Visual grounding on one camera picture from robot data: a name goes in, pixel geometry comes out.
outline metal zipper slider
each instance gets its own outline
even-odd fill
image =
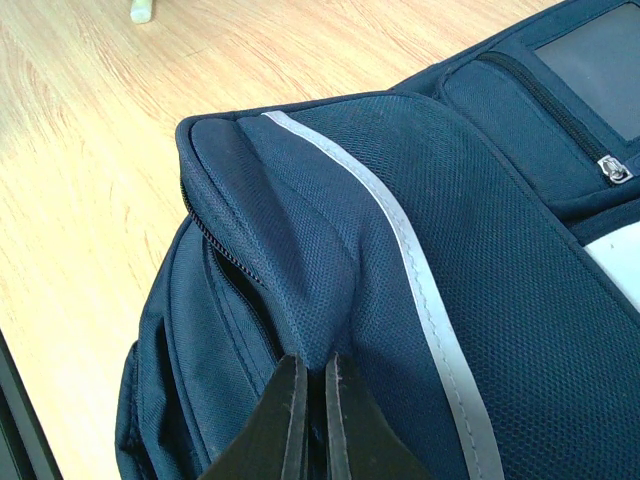
[[[633,178],[633,173],[620,163],[617,158],[614,158],[611,155],[605,155],[598,160],[598,165],[600,165],[605,176],[616,185],[625,183]]]

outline wooden table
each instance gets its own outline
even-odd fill
[[[388,88],[554,0],[2,2],[0,328],[67,479],[117,478],[123,361],[185,216],[185,116]]]

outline blue backpack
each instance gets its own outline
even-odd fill
[[[122,477],[197,478],[297,354],[326,478],[338,352],[435,479],[640,478],[639,79],[640,1],[575,0],[389,91],[184,120]]]

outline bag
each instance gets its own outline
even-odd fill
[[[640,478],[639,25],[569,1],[389,91],[184,120],[122,477],[198,477],[285,354],[326,477],[338,352],[435,479]]]

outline reflective strip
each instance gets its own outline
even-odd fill
[[[640,222],[600,237],[584,249],[640,312]]]
[[[367,167],[338,144],[289,118],[264,113],[282,128],[315,145],[344,167],[376,200],[395,234],[422,331],[440,375],[472,480],[503,480],[502,462],[489,414],[462,353],[418,237],[393,194]]]

